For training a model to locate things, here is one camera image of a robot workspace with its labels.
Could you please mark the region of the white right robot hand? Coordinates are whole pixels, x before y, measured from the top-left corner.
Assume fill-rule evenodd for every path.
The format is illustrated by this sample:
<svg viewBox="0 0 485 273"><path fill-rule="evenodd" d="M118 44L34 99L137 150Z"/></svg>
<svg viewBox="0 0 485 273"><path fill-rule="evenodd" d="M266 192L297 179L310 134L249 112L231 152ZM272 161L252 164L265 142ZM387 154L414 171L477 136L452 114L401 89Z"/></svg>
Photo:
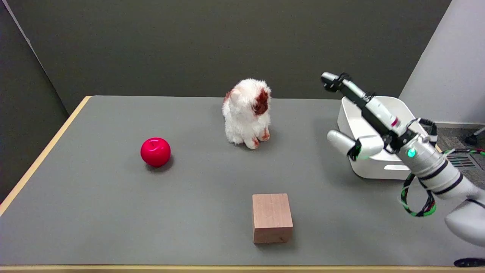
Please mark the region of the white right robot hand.
<svg viewBox="0 0 485 273"><path fill-rule="evenodd" d="M348 73L335 75L324 72L321 81L326 91L341 92L357 106L361 117L377 132L377 135L366 135L355 140L340 131L328 132L328 141L351 161L367 159L382 150L395 154L418 135L402 124L376 96L365 93L353 83Z"/></svg>

